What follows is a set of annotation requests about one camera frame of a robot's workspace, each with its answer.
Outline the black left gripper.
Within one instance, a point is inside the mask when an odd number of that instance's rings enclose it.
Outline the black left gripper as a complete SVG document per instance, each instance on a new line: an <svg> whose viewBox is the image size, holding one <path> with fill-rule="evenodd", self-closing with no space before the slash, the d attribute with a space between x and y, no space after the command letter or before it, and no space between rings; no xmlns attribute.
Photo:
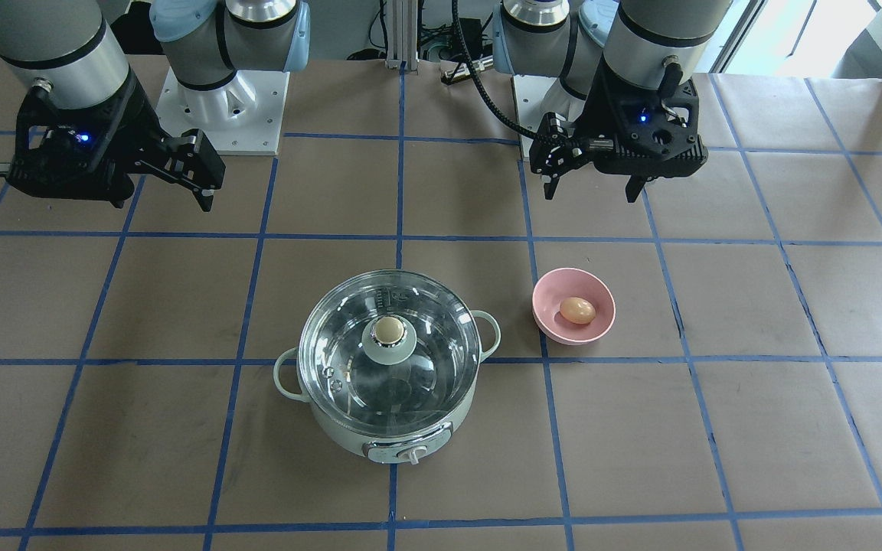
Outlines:
<svg viewBox="0 0 882 551"><path fill-rule="evenodd" d="M699 133L699 95L676 56L658 64L659 84L627 83L599 62L583 112L574 122L547 112L530 146L529 168L543 177L552 201L560 178L592 164L603 174L628 175L624 193L634 204L649 179L685 178L708 160Z"/></svg>

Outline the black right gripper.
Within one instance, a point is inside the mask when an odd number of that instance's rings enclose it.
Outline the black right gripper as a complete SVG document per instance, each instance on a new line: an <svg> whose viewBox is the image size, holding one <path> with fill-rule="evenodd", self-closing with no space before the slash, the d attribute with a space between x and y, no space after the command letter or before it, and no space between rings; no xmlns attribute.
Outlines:
<svg viewBox="0 0 882 551"><path fill-rule="evenodd" d="M136 191L130 177L150 174L192 192L211 212L225 163L200 129L174 137L161 128L132 70L101 104L62 109L36 78L15 122L7 184L31 197L110 202L122 209Z"/></svg>

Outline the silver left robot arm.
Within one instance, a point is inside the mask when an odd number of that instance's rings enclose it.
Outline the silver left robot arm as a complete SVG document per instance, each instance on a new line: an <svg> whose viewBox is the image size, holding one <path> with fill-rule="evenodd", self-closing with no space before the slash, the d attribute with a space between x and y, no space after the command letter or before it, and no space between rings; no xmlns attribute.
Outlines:
<svg viewBox="0 0 882 551"><path fill-rule="evenodd" d="M493 66L512 76L554 78L579 114L545 107L530 139L530 171L552 199L561 177L591 165L625 175L637 201L658 178L686 178L708 160L692 76L728 1L500 1L493 11Z"/></svg>

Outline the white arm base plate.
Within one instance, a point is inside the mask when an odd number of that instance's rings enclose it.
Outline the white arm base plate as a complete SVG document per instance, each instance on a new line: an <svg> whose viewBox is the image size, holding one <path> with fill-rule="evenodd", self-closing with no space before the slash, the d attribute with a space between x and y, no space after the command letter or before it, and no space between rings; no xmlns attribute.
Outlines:
<svg viewBox="0 0 882 551"><path fill-rule="evenodd" d="M245 70L218 90L198 91L182 86L169 70L158 121L173 136L202 129L221 156L276 156L289 80L290 73Z"/></svg>
<svg viewBox="0 0 882 551"><path fill-rule="evenodd" d="M511 84L517 123L532 132L546 112L556 112L567 121L575 121L583 112L585 100L568 92L560 78L515 74Z"/></svg>

